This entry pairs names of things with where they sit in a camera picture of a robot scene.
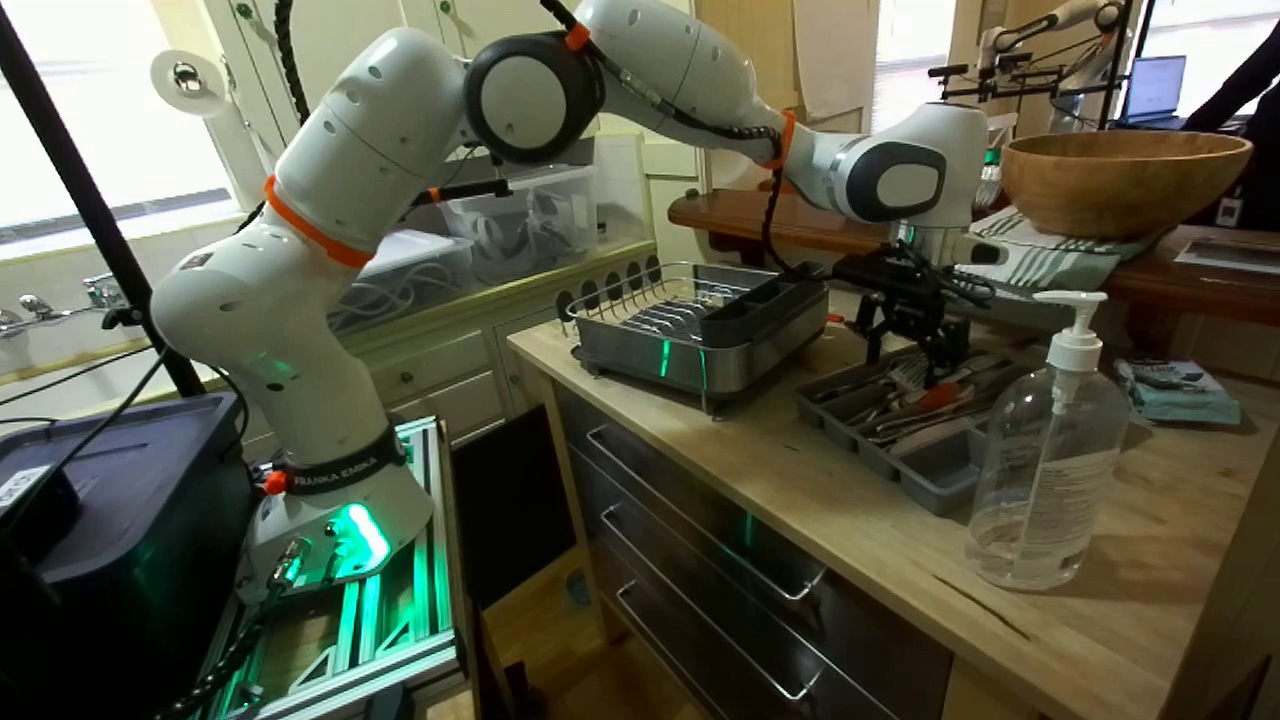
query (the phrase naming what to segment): drawer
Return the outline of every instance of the drawer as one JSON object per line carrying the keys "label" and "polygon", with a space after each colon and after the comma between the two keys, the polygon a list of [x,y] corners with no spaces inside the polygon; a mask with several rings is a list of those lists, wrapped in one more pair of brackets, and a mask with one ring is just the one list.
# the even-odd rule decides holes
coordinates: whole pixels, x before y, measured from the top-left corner
{"label": "drawer", "polygon": [[[682,616],[682,636],[703,636],[694,656],[677,656],[677,662],[703,662],[717,656],[713,675],[720,666],[728,672],[728,697],[709,690],[709,666],[680,666],[698,690],[709,690],[709,702],[728,713],[728,702],[741,701],[741,688],[753,683],[754,701],[748,707],[730,707],[728,716],[893,716],[878,707],[867,690],[859,690],[834,662],[827,662],[804,636],[797,636],[786,625],[778,625],[760,601],[743,595],[722,574],[709,571],[690,549],[680,545],[655,516],[647,516],[623,487],[607,479],[604,468],[574,456],[574,468],[584,474],[580,494],[587,513],[587,530],[604,574],[612,574],[612,591],[639,583],[647,595],[658,595],[655,607]],[[662,621],[647,621],[643,631],[653,644],[677,644],[671,636],[658,636]]]}
{"label": "drawer", "polygon": [[950,672],[947,646],[824,571],[807,552],[671,468],[584,401],[558,404],[570,409],[562,413],[570,414],[570,449],[595,465],[595,474],[612,474],[643,513],[658,516],[698,557],[703,571],[765,602],[897,716],[941,716]]}

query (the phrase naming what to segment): plastic bottle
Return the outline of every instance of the plastic bottle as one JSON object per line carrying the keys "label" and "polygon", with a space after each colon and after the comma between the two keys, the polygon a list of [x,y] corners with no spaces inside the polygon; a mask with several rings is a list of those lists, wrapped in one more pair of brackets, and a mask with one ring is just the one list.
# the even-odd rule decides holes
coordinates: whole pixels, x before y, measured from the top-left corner
{"label": "plastic bottle", "polygon": [[968,557],[1005,587],[1054,587],[1081,571],[1126,431],[1126,401],[1096,370],[1102,344],[1088,327],[1107,295],[1037,299],[1070,304],[1075,325],[1052,337],[1042,366],[998,392],[968,518]]}

